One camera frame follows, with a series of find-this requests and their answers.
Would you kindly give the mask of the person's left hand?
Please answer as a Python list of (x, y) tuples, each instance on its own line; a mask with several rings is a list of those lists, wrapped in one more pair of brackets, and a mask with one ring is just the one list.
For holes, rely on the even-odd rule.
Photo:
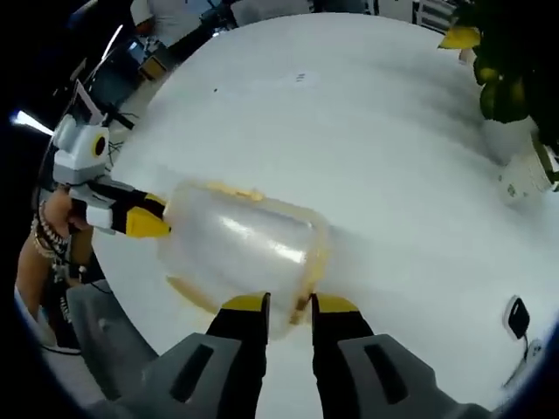
[(73, 246), (92, 247), (93, 227), (74, 208), (68, 188), (58, 187), (48, 196), (43, 202), (41, 216), (45, 241), (53, 249), (67, 242), (72, 235), (71, 227), (78, 230), (77, 237), (72, 240)]

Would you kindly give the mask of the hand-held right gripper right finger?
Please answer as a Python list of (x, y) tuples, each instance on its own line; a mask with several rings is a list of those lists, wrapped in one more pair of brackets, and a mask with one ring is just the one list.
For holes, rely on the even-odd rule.
[(481, 418), (483, 409), (443, 392), (434, 370), (352, 302), (311, 295), (313, 372), (326, 418)]

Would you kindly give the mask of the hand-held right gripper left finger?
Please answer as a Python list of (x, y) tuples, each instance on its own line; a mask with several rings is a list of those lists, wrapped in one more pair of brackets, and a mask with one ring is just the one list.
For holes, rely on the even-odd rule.
[(153, 361), (126, 398), (132, 418), (253, 418), (266, 374), (270, 294), (225, 302), (205, 333)]

